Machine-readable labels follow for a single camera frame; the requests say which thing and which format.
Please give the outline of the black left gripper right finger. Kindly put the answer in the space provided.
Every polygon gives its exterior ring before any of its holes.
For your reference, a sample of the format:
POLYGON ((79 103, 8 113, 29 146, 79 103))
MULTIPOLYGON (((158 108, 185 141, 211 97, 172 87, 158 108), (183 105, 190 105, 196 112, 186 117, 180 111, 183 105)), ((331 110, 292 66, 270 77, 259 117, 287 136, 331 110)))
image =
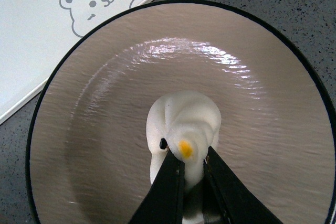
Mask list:
POLYGON ((209 147, 203 163, 205 223, 282 223, 209 147))

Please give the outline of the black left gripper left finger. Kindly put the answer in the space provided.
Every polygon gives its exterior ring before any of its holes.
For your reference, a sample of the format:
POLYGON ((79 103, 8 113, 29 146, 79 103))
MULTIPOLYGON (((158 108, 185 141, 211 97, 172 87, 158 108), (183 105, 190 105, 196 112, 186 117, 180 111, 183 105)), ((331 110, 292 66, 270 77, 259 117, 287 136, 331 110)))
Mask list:
POLYGON ((160 148, 167 150, 167 155, 129 223, 182 223, 185 164, 174 156, 164 138, 160 148))

